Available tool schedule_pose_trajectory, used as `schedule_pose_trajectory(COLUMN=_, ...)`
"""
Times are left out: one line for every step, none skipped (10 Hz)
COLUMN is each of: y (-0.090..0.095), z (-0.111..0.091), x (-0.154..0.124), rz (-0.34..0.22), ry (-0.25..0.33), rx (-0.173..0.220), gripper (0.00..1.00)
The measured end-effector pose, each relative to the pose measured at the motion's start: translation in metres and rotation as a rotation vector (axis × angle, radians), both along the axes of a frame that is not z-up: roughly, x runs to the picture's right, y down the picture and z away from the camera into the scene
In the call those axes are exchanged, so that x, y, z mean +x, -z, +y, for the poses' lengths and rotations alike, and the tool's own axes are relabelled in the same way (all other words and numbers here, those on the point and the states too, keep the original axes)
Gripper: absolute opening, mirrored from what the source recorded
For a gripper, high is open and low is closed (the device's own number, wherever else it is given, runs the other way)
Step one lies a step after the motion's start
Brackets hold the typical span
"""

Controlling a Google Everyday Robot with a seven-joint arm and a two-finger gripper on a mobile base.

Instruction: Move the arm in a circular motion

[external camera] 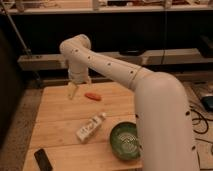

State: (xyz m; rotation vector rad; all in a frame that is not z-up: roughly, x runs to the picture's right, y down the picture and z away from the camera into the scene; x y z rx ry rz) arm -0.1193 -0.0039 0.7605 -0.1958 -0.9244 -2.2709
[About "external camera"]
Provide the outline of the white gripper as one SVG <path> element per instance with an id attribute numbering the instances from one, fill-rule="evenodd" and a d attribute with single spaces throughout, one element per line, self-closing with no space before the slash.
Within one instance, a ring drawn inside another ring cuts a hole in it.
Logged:
<path id="1" fill-rule="evenodd" d="M 80 73 L 76 73 L 71 69 L 68 70 L 68 77 L 71 82 L 68 83 L 68 98 L 72 100 L 78 90 L 76 84 L 92 84 L 91 78 L 89 76 L 88 70 L 85 70 Z"/>

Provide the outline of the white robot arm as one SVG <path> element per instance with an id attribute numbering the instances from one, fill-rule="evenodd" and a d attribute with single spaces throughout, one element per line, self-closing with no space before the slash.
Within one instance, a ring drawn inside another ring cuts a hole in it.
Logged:
<path id="1" fill-rule="evenodd" d="M 73 82 L 84 82 L 92 69 L 134 92 L 143 171 L 200 171 L 189 102 L 177 78 L 96 53 L 84 34 L 64 40 L 60 53 Z"/>

